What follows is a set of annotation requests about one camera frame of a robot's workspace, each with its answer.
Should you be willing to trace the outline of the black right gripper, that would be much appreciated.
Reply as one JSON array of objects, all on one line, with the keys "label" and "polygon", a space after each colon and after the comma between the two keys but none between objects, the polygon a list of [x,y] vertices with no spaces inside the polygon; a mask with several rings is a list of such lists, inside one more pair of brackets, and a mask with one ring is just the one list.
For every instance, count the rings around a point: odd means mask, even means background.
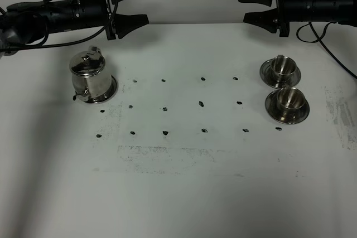
[{"label": "black right gripper", "polygon": [[[256,3],[271,6],[273,0],[238,0],[239,3]],[[290,34],[290,22],[311,22],[313,0],[276,0],[277,8],[263,12],[249,12],[243,22],[276,33],[281,37]]]}]

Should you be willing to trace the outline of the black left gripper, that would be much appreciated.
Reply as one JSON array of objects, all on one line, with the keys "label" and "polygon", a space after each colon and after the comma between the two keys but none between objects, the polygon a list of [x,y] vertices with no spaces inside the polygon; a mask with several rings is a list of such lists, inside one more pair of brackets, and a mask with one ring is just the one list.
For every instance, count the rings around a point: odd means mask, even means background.
[{"label": "black left gripper", "polygon": [[116,14],[110,0],[72,0],[73,17],[79,29],[103,27],[108,40],[122,39],[132,31],[149,24],[146,14]]}]

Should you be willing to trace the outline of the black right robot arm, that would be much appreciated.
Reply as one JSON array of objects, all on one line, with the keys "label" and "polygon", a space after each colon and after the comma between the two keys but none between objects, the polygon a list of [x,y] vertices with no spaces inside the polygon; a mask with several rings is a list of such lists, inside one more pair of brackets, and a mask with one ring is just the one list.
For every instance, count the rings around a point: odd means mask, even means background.
[{"label": "black right robot arm", "polygon": [[332,22],[356,26],[356,0],[238,0],[276,8],[264,12],[249,12],[243,22],[263,28],[281,37],[290,34],[291,22]]}]

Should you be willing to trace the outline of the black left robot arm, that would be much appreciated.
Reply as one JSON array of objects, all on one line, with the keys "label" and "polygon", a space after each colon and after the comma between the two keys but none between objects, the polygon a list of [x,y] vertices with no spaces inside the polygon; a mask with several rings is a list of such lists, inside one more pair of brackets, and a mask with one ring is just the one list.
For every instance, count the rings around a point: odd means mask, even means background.
[{"label": "black left robot arm", "polygon": [[[20,2],[1,9],[1,55],[18,51],[78,45],[102,32],[108,40],[122,39],[149,23],[145,14],[117,13],[124,0],[41,0]],[[48,45],[50,34],[98,28],[81,40]]]}]

